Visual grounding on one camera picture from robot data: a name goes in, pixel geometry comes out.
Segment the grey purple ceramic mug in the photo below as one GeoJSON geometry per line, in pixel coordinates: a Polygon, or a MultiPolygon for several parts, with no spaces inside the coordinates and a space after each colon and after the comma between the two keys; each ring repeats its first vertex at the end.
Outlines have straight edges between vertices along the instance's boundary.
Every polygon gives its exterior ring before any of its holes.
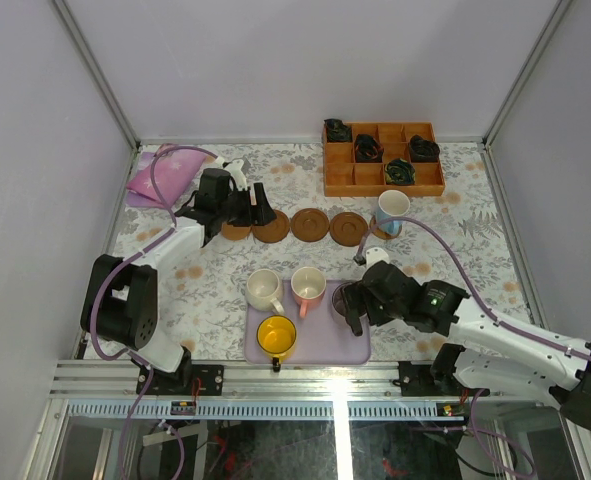
{"type": "Polygon", "coordinates": [[[343,282],[334,290],[331,298],[331,314],[334,321],[338,324],[345,324],[345,304],[343,299],[343,292],[349,285],[349,282],[343,282]]]}

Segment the dark wooden grooved coaster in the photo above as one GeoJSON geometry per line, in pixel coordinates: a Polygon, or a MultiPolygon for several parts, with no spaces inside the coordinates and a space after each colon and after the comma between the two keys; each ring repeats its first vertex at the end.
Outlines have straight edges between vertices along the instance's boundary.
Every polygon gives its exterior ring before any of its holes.
{"type": "Polygon", "coordinates": [[[364,218],[354,212],[342,212],[335,215],[329,224],[331,238],[339,245],[354,247],[360,244],[368,230],[364,218]]]}
{"type": "Polygon", "coordinates": [[[305,208],[293,215],[290,221],[293,235],[304,242],[322,240],[329,230],[327,215],[316,208],[305,208]]]}
{"type": "Polygon", "coordinates": [[[253,236],[263,243],[277,243],[283,240],[290,231],[290,219],[282,211],[276,210],[276,219],[265,226],[253,226],[253,236]]]}

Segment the light blue ceramic mug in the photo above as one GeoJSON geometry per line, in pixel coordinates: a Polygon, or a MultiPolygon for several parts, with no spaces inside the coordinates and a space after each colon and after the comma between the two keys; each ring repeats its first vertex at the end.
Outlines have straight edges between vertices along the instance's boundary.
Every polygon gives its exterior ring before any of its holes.
{"type": "Polygon", "coordinates": [[[378,229],[387,235],[396,236],[401,232],[402,221],[393,217],[405,216],[410,209],[409,198],[400,191],[386,190],[379,197],[375,210],[378,229]]]}

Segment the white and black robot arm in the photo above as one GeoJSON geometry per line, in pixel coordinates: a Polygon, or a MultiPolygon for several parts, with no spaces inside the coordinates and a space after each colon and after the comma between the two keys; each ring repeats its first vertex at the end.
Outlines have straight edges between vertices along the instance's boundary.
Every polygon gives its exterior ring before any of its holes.
{"type": "Polygon", "coordinates": [[[104,254],[92,267],[81,314],[81,328],[122,346],[137,361],[159,371],[172,394],[187,392],[194,381],[190,353],[159,325],[159,279],[180,260],[205,247],[224,224],[265,226],[276,219],[264,185],[245,184],[244,175],[225,168],[202,172],[193,203],[180,208],[170,227],[124,259],[104,254]]]}
{"type": "Polygon", "coordinates": [[[439,334],[446,341],[430,372],[438,392],[462,387],[528,396],[591,431],[591,341],[502,317],[471,291],[439,280],[420,284],[386,260],[355,261],[366,269],[344,297],[355,334],[360,309],[372,326],[401,320],[439,334]]]}

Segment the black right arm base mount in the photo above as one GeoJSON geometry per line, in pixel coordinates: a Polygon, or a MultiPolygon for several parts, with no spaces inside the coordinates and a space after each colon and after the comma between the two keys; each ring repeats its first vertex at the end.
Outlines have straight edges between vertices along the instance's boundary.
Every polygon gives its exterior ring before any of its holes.
{"type": "Polygon", "coordinates": [[[391,384],[400,390],[402,396],[410,397],[461,397],[465,392],[475,394],[480,390],[489,390],[487,386],[474,388],[470,384],[462,384],[455,378],[455,363],[463,358],[466,351],[462,345],[445,343],[431,364],[399,361],[397,377],[391,384]]]}

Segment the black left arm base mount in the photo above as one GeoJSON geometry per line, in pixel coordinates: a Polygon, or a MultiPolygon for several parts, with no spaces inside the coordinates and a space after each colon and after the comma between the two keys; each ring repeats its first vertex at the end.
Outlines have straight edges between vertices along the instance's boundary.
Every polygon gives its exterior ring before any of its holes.
{"type": "Polygon", "coordinates": [[[178,369],[166,373],[154,369],[146,395],[173,397],[215,397],[223,390],[225,367],[217,364],[194,364],[191,352],[183,347],[178,369]]]}

